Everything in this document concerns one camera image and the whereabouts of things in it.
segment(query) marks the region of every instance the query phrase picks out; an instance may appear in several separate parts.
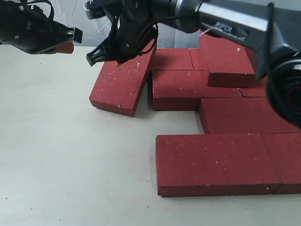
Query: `white table surface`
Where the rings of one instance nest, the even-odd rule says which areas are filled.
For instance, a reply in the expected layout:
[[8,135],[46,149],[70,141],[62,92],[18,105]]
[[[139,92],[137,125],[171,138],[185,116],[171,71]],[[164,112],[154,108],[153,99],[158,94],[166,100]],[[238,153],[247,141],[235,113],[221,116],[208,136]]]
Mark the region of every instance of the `white table surface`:
[[102,64],[0,46],[0,226],[299,226],[301,195],[161,198],[155,137],[202,132],[194,112],[95,109]]

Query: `stacked bricks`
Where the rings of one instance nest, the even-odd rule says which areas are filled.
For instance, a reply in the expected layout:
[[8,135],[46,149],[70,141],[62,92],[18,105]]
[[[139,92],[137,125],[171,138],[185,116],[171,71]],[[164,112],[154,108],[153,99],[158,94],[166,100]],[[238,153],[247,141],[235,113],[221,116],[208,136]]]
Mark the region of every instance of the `stacked bricks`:
[[198,49],[159,48],[119,67],[105,63],[90,100],[133,117],[150,77],[154,110],[199,111],[205,134],[156,138],[162,197],[299,194],[300,130],[272,110],[255,67],[251,50],[202,35]]

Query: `tabletop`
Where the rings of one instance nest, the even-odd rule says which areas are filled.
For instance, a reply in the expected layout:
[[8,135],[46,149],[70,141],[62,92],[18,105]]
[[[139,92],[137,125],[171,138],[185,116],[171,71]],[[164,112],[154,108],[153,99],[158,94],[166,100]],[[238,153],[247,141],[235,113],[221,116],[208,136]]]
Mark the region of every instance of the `tabletop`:
[[94,108],[86,53],[0,46],[0,226],[300,225],[301,195],[162,198],[155,138],[202,133],[195,112]]

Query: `white wall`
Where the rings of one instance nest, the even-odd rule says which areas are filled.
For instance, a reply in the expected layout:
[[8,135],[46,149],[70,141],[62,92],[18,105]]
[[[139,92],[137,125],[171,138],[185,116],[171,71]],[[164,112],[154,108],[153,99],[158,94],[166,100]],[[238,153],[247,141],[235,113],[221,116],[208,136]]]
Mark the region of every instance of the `white wall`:
[[[107,18],[88,20],[83,10],[87,0],[51,0],[55,8],[55,19],[69,26],[76,26],[84,31],[83,45],[97,46],[110,31]],[[267,5],[271,0],[241,0]],[[301,10],[301,0],[274,0],[277,7]],[[160,25],[158,47],[161,48],[195,48],[198,46],[198,36],[184,34],[164,25]]]

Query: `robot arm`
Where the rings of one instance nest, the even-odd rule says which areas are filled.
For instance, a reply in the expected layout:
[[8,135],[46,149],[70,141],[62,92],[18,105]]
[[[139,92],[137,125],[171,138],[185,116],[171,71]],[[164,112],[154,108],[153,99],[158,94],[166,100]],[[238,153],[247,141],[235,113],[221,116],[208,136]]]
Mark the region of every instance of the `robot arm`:
[[157,23],[186,33],[210,29],[255,52],[271,106],[301,129],[301,12],[230,0],[91,0],[84,7],[89,19],[112,22],[108,38],[87,54],[91,66],[142,55],[158,37]]
[[[36,3],[51,6],[49,17]],[[52,52],[72,41],[81,43],[83,32],[54,21],[54,9],[49,0],[21,0],[20,3],[0,0],[0,43],[12,45],[29,54]]]

